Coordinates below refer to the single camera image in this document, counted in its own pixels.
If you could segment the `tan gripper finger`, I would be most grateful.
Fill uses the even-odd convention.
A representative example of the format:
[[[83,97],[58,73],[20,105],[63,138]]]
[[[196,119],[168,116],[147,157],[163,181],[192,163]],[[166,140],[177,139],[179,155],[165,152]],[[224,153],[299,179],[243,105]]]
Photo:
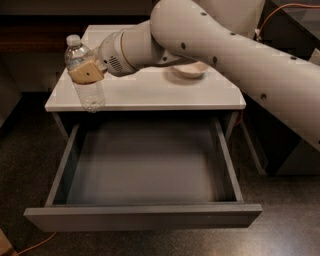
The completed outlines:
[[[80,85],[92,84],[104,79],[107,67],[98,59],[74,59],[67,64],[71,80]]]

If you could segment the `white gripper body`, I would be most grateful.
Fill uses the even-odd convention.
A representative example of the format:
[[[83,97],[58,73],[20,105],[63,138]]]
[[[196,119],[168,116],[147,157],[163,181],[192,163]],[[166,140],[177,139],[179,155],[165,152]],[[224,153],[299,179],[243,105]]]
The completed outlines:
[[[163,48],[158,40],[174,32],[171,25],[164,26],[148,20],[107,36],[97,48],[97,56],[106,72],[123,77],[148,67],[169,67],[193,63]]]

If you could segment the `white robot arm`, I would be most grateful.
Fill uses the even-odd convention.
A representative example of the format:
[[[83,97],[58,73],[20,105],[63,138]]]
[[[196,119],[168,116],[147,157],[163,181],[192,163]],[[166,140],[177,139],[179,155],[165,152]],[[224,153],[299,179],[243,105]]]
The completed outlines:
[[[68,70],[78,84],[146,67],[205,63],[320,150],[320,66],[236,34],[192,0],[160,0],[150,19],[106,37]]]

